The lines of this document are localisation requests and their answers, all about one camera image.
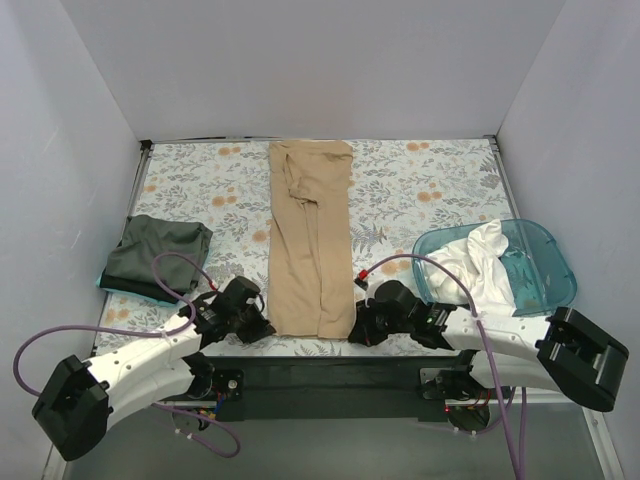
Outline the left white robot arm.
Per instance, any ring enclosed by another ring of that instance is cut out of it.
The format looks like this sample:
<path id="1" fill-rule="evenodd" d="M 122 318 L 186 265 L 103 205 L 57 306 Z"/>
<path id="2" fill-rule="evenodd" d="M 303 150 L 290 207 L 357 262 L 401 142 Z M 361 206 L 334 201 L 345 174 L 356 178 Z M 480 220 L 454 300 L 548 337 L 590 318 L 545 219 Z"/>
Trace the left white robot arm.
<path id="1" fill-rule="evenodd" d="M 124 418 L 172 397 L 218 402 L 239 396 L 238 370 L 214 366 L 205 347 L 237 336 L 250 344 L 274 330 L 259 287 L 238 276 L 200 295 L 148 338 L 55 367 L 32 415 L 66 461 L 81 458 Z"/>

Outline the tan t shirt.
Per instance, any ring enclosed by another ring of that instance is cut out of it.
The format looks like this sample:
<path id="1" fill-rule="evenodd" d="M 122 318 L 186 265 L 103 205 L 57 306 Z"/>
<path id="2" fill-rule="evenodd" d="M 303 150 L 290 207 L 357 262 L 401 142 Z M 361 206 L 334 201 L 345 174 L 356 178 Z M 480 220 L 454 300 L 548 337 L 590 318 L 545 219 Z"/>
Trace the tan t shirt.
<path id="1" fill-rule="evenodd" d="M 280 336 L 346 338 L 355 322 L 348 190 L 352 147 L 269 146 L 268 316 Z"/>

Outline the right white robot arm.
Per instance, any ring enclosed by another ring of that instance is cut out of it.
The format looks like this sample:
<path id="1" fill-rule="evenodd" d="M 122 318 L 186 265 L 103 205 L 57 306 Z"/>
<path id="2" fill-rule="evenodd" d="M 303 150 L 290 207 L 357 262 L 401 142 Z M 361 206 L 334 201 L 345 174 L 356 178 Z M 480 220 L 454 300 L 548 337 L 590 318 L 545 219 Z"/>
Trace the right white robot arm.
<path id="1" fill-rule="evenodd" d="M 535 317 L 475 318 L 462 306 L 425 302 L 396 280 L 357 303 L 348 340 L 373 347 L 392 334 L 468 358 L 431 382 L 456 399 L 501 383 L 560 392 L 582 407 L 610 412 L 629 358 L 620 341 L 573 308 Z"/>

